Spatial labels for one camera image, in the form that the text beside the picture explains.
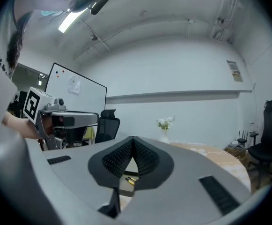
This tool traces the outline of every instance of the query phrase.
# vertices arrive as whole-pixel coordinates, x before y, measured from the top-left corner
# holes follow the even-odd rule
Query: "whiteboard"
[[[71,78],[81,82],[79,94],[69,92]],[[48,77],[45,92],[53,97],[62,98],[68,110],[100,113],[105,110],[107,88],[57,63],[54,63]]]

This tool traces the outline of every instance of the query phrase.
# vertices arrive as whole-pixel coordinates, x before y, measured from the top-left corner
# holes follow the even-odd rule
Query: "notice on wall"
[[[233,75],[235,82],[243,82],[243,79],[241,77],[241,73],[238,69],[238,65],[235,62],[227,61],[229,69],[231,71],[231,74]]]

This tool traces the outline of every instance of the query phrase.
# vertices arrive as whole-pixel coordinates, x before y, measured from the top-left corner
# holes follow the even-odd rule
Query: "ceiling pipe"
[[[186,21],[186,22],[188,22],[188,23],[203,23],[203,24],[209,24],[209,23],[206,22],[206,21],[190,20],[189,18],[186,18],[186,20],[182,19],[182,20],[174,20],[174,21],[178,21],[178,22]],[[105,40],[101,40],[101,39],[99,38],[99,36],[97,36],[97,35],[94,33],[94,31],[93,31],[93,34],[97,36],[97,38],[98,38],[98,40],[99,40],[100,42],[97,43],[97,44],[95,44],[94,46],[91,46],[91,47],[87,48],[85,51],[81,52],[78,56],[76,56],[76,58],[74,58],[74,60],[77,60],[80,56],[82,56],[84,53],[90,51],[91,49],[95,49],[95,46],[97,46],[98,44],[104,43],[104,42],[108,41],[109,39],[115,37],[117,34],[123,32],[123,31],[131,30],[131,29],[134,29],[134,28],[137,28],[137,27],[140,27],[140,26],[144,26],[144,25],[148,25],[148,24],[152,24],[152,23],[162,23],[162,22],[173,22],[173,21],[172,21],[172,20],[167,20],[167,21],[157,21],[157,22],[147,22],[147,23],[142,23],[142,24],[140,24],[140,25],[136,25],[136,26],[134,26],[134,27],[128,27],[128,28],[126,28],[125,30],[119,31],[119,32],[113,34],[112,36],[108,37],[108,38],[105,39]]]
[[[191,27],[191,24],[194,23],[194,21],[189,20],[188,22],[189,22],[189,26],[188,26],[188,31],[187,31],[187,37],[189,37],[189,35],[190,35],[190,27]]]
[[[219,19],[219,16],[220,16],[220,14],[221,14],[221,10],[222,10],[222,7],[223,7],[223,3],[224,3],[224,0],[221,0],[220,8],[219,8],[218,14],[217,14],[217,16],[216,16],[215,25],[213,26],[213,29],[212,29],[211,34],[210,34],[210,39],[213,37],[213,33],[214,33],[215,28],[216,28],[216,26],[217,26],[218,19]]]
[[[233,17],[234,17],[234,13],[235,13],[235,8],[238,6],[238,1],[239,0],[235,0],[235,3],[233,4],[233,11],[232,11],[232,14],[231,14],[231,16],[228,18],[228,19],[225,19],[226,21],[232,21],[233,20]]]
[[[97,35],[97,33],[96,32],[94,32],[93,30],[92,30],[92,28],[90,28],[89,26],[88,26],[88,24],[86,24],[82,19],[80,19],[82,22],[83,22],[83,24],[85,24],[85,26],[95,35],[95,36],[97,36],[97,38],[98,38],[98,40],[105,46],[105,48],[106,49],[108,49],[109,50],[109,52],[111,52],[112,50],[109,48],[109,46],[108,45],[106,45],[105,44],[105,42]]]
[[[244,24],[244,21],[246,20],[246,18],[248,16],[248,11],[250,10],[251,6],[252,6],[252,2],[250,1],[249,4],[248,4],[248,6],[246,7],[245,14],[244,14],[244,16],[243,16],[243,18],[241,20],[240,26],[238,26],[237,29],[236,29],[236,31],[234,32],[234,36],[233,36],[234,38],[238,37],[239,32],[241,31],[242,26]]]
[[[235,0],[231,0],[230,5],[228,6],[228,14],[226,17],[231,17],[230,14],[232,13],[232,10],[234,8]]]
[[[238,3],[239,3],[239,0],[236,0],[236,5],[235,5],[235,7],[236,7],[236,9],[238,9]],[[231,17],[231,21],[230,21],[230,24],[229,24],[229,28],[232,30],[233,29],[233,24],[234,24],[234,14],[232,14],[232,17]],[[230,38],[229,38],[229,43],[233,43],[233,35],[232,36],[230,36]]]
[[[96,47],[92,46],[93,51],[96,52],[97,55],[101,56],[100,52],[96,49]]]

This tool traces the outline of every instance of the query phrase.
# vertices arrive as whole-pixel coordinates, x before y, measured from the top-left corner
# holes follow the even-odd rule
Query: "person's hand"
[[[42,121],[43,121],[43,128],[44,128],[44,131],[46,132],[47,135],[50,135],[52,134],[53,132],[53,125],[52,125],[52,118],[51,116],[44,116],[42,118]],[[62,117],[59,117],[59,121],[60,122],[63,122],[63,118]]]

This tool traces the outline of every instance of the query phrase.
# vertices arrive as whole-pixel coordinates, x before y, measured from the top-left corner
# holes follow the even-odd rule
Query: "yellow object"
[[[92,139],[92,140],[94,140],[94,137],[95,137],[94,128],[93,127],[88,127],[83,139]]]
[[[132,182],[131,180],[128,180],[128,183],[132,184],[133,186],[135,186],[135,183]]]
[[[131,179],[131,180],[133,180],[133,181],[137,181],[137,180],[135,180],[134,178],[131,178],[131,177],[128,177],[129,179]]]

